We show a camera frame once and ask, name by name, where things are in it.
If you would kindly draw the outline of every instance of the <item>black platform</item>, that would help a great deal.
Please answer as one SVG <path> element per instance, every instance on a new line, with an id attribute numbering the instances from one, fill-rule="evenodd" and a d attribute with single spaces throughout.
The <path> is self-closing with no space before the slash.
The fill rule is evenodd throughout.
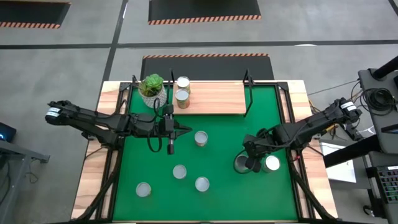
<path id="1" fill-rule="evenodd" d="M 261 19 L 257 0 L 151 0 L 150 25 Z"/>
<path id="2" fill-rule="evenodd" d="M 0 27 L 58 29 L 69 2 L 0 1 Z"/>
<path id="3" fill-rule="evenodd" d="M 153 73 L 170 80 L 187 76 L 191 80 L 242 80 L 246 69 L 254 80 L 273 80 L 268 54 L 148 55 L 142 59 L 141 80 Z"/>

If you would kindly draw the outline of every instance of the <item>black metal frame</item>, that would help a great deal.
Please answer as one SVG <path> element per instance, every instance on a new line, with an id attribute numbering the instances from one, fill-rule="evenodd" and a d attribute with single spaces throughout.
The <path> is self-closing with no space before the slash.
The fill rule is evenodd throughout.
<path id="1" fill-rule="evenodd" d="M 118 101 L 116 103 L 116 107 L 117 108 L 119 108 L 120 104 L 122 103 L 123 93 L 124 93 L 125 90 L 128 90 L 126 108 L 130 108 L 131 107 L 133 88 L 136 87 L 135 80 L 133 80 L 133 81 L 134 82 L 132 82 L 132 83 L 120 83 Z M 290 122 L 295 122 L 294 114 L 293 114 L 292 102 L 291 102 L 290 94 L 289 94 L 289 89 L 286 88 L 288 86 L 287 82 L 280 82 L 280 83 L 277 83 L 277 82 L 254 83 L 254 82 L 250 82 L 250 81 L 249 82 L 243 81 L 243 82 L 244 82 L 244 86 L 249 86 L 250 89 L 253 86 L 272 86 L 272 87 L 274 87 L 275 95 L 277 97 L 277 106 L 278 106 L 278 111 L 279 111 L 280 122 L 281 123 L 286 123 L 285 116 L 284 116 L 284 110 L 283 110 L 283 106 L 282 106 L 282 99 L 281 99 L 281 95 L 280 95 L 280 90 L 283 90 L 284 93 L 285 93 L 285 98 L 286 98 L 286 102 L 287 102 L 287 109 L 288 109 L 288 112 L 289 112 Z M 164 83 L 164 85 L 170 86 L 170 82 Z M 78 224 L 78 223 L 104 223 L 104 222 L 112 223 L 113 222 L 112 219 L 113 219 L 113 215 L 114 215 L 114 206 L 115 206 L 116 196 L 117 196 L 117 189 L 118 189 L 118 182 L 119 182 L 119 175 L 120 175 L 120 165 L 121 165 L 121 160 L 122 160 L 122 157 L 123 157 L 124 140 L 123 140 L 123 143 L 120 146 L 121 147 L 118 150 L 118 157 L 116 159 L 116 165 L 114 167 L 114 171 L 116 171 L 116 176 L 112 177 L 113 181 L 112 181 L 111 197 L 110 197 L 110 201 L 109 201 L 109 210 L 108 210 L 108 214 L 107 214 L 106 218 L 102 218 L 102 208 L 103 208 L 103 199 L 104 199 L 104 196 L 105 196 L 105 192 L 107 192 L 109 190 L 109 187 L 110 187 L 110 185 L 108 183 L 108 180 L 109 180 L 110 177 L 107 177 L 107 174 L 109 174 L 109 172 L 110 172 L 111 163 L 107 162 L 107 161 L 111 161 L 112 155 L 113 155 L 112 152 L 114 151 L 114 149 L 110 149 L 109 150 L 110 152 L 108 151 L 108 153 L 107 153 L 106 163 L 105 163 L 105 168 L 104 168 L 103 181 L 101 183 L 101 186 L 107 185 L 108 187 L 106 189 L 101 187 L 101 190 L 100 190 L 99 194 L 102 194 L 102 198 L 100 199 L 101 201 L 98 204 L 98 207 L 97 207 L 97 210 L 96 210 L 95 219 L 94 220 L 87 220 L 87 219 L 79 220 L 79 219 L 77 219 L 77 220 L 71 220 L 71 221 L 66 222 L 66 223 Z M 286 153 L 288 155 L 288 158 L 292 156 L 291 155 L 291 150 L 287 149 Z M 298 163 L 299 163 L 299 166 L 300 166 L 300 175 L 302 176 L 303 181 L 305 182 L 305 184 L 308 185 L 307 173 L 305 171 L 303 157 L 301 156 L 301 154 L 299 154 L 299 155 L 300 155 L 300 158 L 298 159 Z M 355 224 L 355 223 L 352 223 L 352 222 L 343 222 L 343 221 L 340 221 L 340 220 L 318 220 L 318 219 L 315 219 L 314 218 L 315 215 L 314 215 L 313 207 L 309 203 L 309 199 L 307 199 L 307 206 L 308 206 L 308 212 L 310 214 L 310 218 L 304 218 L 303 217 L 303 213 L 302 213 L 301 203 L 300 203 L 299 188 L 297 187 L 296 181 L 293 178 L 291 166 L 289 166 L 289 173 L 290 173 L 290 180 L 291 180 L 291 183 L 292 183 L 292 191 L 293 191 L 293 195 L 294 195 L 294 202 L 295 202 L 296 212 L 297 212 L 297 216 L 298 216 L 298 222 L 307 222 L 307 223 L 339 223 L 339 224 L 344 224 L 344 223 L 349 224 L 349 223 L 351 223 L 351 224 Z"/>

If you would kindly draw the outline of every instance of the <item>orange striped edge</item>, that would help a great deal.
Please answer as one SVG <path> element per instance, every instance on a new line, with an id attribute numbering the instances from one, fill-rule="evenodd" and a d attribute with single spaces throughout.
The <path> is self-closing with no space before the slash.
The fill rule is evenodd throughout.
<path id="1" fill-rule="evenodd" d="M 268 57 L 268 54 L 184 54 L 184 55 L 145 55 L 145 58 L 172 58 L 172 57 Z"/>
<path id="2" fill-rule="evenodd" d="M 246 15 L 246 16 L 216 16 L 216 17 L 196 17 L 196 18 L 183 18 L 183 19 L 161 19 L 148 21 L 149 25 L 164 25 L 164 24 L 182 24 L 191 22 L 218 22 L 218 21 L 241 21 L 241 20 L 255 20 L 261 19 L 259 15 Z"/>
<path id="3" fill-rule="evenodd" d="M 41 28 L 41 29 L 58 29 L 61 27 L 59 24 L 38 24 L 26 22 L 0 22 L 0 27 L 10 28 Z"/>

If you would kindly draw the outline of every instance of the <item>concrete floor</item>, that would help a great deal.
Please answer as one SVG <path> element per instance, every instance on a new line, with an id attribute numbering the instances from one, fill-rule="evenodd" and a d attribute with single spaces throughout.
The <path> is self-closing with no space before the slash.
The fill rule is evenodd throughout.
<path id="1" fill-rule="evenodd" d="M 263 16 L 260 21 L 148 26 L 148 1 L 130 1 L 119 43 L 398 39 L 398 16 L 388 0 L 258 2 Z M 0 45 L 110 44 L 121 4 L 122 0 L 72 0 L 60 29 L 0 28 Z M 117 49 L 109 79 L 139 77 L 144 55 L 257 52 L 269 53 L 276 80 L 304 80 L 307 93 L 313 93 L 357 79 L 360 69 L 381 66 L 397 55 L 398 45 Z M 26 181 L 15 223 L 70 218 L 87 141 L 73 128 L 47 124 L 46 103 L 70 100 L 94 109 L 108 54 L 108 48 L 0 50 L 0 121 L 17 128 L 16 144 L 51 155 L 48 164 L 32 165 L 40 180 L 36 184 Z M 311 95 L 310 99 L 322 109 L 337 98 L 349 97 L 352 86 Z M 369 115 L 363 114 L 358 129 L 371 125 Z M 387 223 L 362 212 L 362 206 L 369 204 L 366 192 L 333 189 L 333 196 L 340 218 Z"/>

